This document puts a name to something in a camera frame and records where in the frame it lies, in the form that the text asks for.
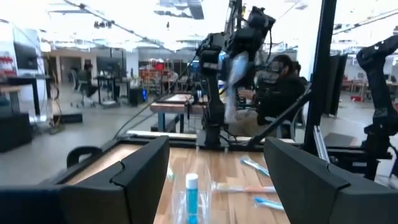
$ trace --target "plastic bottle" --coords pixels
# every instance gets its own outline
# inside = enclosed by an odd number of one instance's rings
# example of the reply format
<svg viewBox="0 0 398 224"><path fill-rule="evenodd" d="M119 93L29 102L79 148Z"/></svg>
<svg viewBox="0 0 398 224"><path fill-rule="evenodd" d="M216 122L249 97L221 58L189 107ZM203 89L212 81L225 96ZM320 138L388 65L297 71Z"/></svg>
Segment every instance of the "plastic bottle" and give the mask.
<svg viewBox="0 0 398 224"><path fill-rule="evenodd" d="M187 223L197 224L198 218L198 174L187 174L185 176L187 188Z"/></svg>

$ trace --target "toothbrush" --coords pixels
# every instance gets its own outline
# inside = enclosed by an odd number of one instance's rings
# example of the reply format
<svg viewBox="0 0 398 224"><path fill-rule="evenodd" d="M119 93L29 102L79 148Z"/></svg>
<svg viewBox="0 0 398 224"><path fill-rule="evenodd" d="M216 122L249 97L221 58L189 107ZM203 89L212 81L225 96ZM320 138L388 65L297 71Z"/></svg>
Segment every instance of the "toothbrush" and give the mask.
<svg viewBox="0 0 398 224"><path fill-rule="evenodd" d="M276 193L275 187L240 187L240 186L233 186L227 183L214 183L213 189L220 191L220 192L228 192L228 193L238 193L238 192L245 192L245 193Z"/></svg>
<svg viewBox="0 0 398 224"><path fill-rule="evenodd" d="M258 170L262 174L266 175L269 177L269 172L266 168L260 166L257 162L254 162L252 159L250 159L248 156L244 156L241 158L241 163L246 164L247 166L252 167L253 169Z"/></svg>
<svg viewBox="0 0 398 224"><path fill-rule="evenodd" d="M273 202L264 198L254 197L254 203L258 206L269 207L276 210L284 211L284 207L281 203Z"/></svg>

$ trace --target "computer monitor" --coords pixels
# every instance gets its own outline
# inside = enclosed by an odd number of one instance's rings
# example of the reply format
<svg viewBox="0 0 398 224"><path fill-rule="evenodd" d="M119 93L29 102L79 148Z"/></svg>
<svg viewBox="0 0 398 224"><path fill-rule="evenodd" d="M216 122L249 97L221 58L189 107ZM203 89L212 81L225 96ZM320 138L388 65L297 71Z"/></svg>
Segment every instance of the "computer monitor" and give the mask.
<svg viewBox="0 0 398 224"><path fill-rule="evenodd" d="M34 47L14 42L14 51L18 69L38 69L37 54Z"/></svg>
<svg viewBox="0 0 398 224"><path fill-rule="evenodd" d="M122 58L97 57L97 71L106 71L112 75L123 75Z"/></svg>

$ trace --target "white cloth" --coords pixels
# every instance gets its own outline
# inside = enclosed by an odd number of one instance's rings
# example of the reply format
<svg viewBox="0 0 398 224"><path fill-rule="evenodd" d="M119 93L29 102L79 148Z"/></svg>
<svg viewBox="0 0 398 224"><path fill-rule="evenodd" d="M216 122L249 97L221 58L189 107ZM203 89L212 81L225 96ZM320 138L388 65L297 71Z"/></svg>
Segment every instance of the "white cloth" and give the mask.
<svg viewBox="0 0 398 224"><path fill-rule="evenodd" d="M245 76L248 61L249 55L247 52L242 52L233 59L231 73L229 74L227 83L228 89L226 90L228 92L228 100L226 102L224 114L224 122L226 124L236 122L236 115L238 112L235 105L236 90L234 85Z"/></svg>

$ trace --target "wooden board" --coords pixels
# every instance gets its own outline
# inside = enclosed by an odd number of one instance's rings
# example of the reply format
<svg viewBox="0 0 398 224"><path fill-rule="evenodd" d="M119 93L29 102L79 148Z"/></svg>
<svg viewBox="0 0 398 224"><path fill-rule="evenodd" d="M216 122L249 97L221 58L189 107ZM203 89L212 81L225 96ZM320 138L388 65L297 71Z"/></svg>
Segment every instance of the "wooden board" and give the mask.
<svg viewBox="0 0 398 224"><path fill-rule="evenodd" d="M0 85L0 92L2 93L19 92L21 89L22 86Z"/></svg>
<svg viewBox="0 0 398 224"><path fill-rule="evenodd" d="M98 161L94 162L84 171L76 175L67 184L76 184L91 175L109 167L117 161L127 157L141 146L122 144L107 154L103 155ZM210 169L213 181L229 183L231 185L242 186L272 186L271 179L256 172L254 169L244 166L239 159L248 155L251 159L266 167L263 154L260 152L211 152L198 151L193 149L171 148L169 164L173 170L181 170L187 164L194 164L195 161L205 161ZM173 182L166 180L160 198L156 224L166 224L172 222L172 189ZM256 194L236 193L227 194L213 192L211 201L211 221L216 224L288 224L289 220L284 212L271 208L256 208L253 196ZM279 201L276 194L259 194L258 196Z"/></svg>
<svg viewBox="0 0 398 224"><path fill-rule="evenodd" d="M173 101L173 102L181 102L184 104L191 98L191 94L176 94L170 98L167 98L165 101Z"/></svg>
<svg viewBox="0 0 398 224"><path fill-rule="evenodd" d="M159 137L159 136L168 136L171 138L181 138L181 139L196 139L197 135L196 134L181 134L181 133L161 133L161 132L153 132L153 131L136 131L136 130L128 130L126 134L132 134L132 135L138 135L138 136L152 136L152 137ZM237 136L236 140L237 141L248 141L250 137L241 137ZM281 141L284 141L286 143L294 143L292 139L280 139Z"/></svg>

